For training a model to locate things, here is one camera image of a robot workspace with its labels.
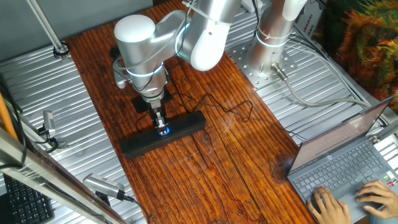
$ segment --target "black keyboard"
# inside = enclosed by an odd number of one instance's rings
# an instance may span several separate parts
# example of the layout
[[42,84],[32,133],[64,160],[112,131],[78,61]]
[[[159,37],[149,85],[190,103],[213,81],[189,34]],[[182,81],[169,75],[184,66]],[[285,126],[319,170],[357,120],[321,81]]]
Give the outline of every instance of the black keyboard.
[[322,185],[333,192],[348,184],[376,180],[374,173],[383,167],[366,142],[293,180],[293,183],[308,200],[312,192]]
[[7,175],[4,181],[15,224],[45,223],[53,218],[47,196]]

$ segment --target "silver cylinder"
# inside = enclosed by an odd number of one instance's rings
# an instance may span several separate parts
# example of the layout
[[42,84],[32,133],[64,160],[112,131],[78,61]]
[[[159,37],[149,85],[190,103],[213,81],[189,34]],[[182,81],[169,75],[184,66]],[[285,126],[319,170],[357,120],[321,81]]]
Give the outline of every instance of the silver cylinder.
[[263,14],[253,44],[246,56],[247,64],[260,75],[270,74],[271,65],[282,60],[285,43],[291,33],[294,20],[286,20],[282,12],[285,0],[274,0]]

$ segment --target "wooden table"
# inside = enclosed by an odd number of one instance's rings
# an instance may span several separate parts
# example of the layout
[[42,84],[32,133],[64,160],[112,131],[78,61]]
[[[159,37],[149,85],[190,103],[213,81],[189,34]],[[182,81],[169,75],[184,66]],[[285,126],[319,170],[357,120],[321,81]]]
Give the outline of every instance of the wooden table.
[[[141,12],[159,22],[173,10],[186,10],[181,0]],[[208,72],[183,63],[172,70],[178,89],[200,100],[211,93],[232,108],[244,100],[253,103],[253,118],[244,123],[221,108],[199,106],[206,128],[189,137],[127,160],[119,142],[138,133],[137,114],[131,100],[138,96],[114,81],[109,51],[116,46],[111,22],[67,40],[71,55],[121,161],[137,201],[146,207],[153,223],[313,223],[304,203],[284,176],[297,146],[254,91],[249,81],[224,54]],[[166,61],[167,67],[178,63]],[[167,88],[175,93],[175,88]],[[166,104],[169,118],[186,114],[175,100]],[[188,109],[196,103],[183,98]],[[215,104],[212,99],[205,103]],[[236,110],[247,116],[248,103]],[[149,116],[139,129],[152,127]]]

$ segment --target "laptop screen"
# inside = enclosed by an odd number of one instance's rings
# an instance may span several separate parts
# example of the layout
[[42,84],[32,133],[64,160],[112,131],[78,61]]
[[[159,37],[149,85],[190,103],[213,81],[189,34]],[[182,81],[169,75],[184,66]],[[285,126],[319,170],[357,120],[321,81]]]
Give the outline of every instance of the laptop screen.
[[313,163],[339,149],[340,146],[365,136],[391,100],[392,97],[303,142],[290,171]]

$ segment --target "orange object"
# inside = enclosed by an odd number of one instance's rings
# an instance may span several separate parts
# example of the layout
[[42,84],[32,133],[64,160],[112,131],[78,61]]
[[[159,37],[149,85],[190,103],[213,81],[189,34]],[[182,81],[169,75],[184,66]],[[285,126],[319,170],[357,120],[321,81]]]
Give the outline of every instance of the orange object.
[[10,118],[10,114],[8,113],[6,103],[4,102],[4,99],[2,98],[2,94],[0,93],[0,114],[2,117],[2,120],[4,122],[4,125],[6,127],[6,131],[18,141],[17,133],[15,132],[14,126],[12,125],[12,121]]

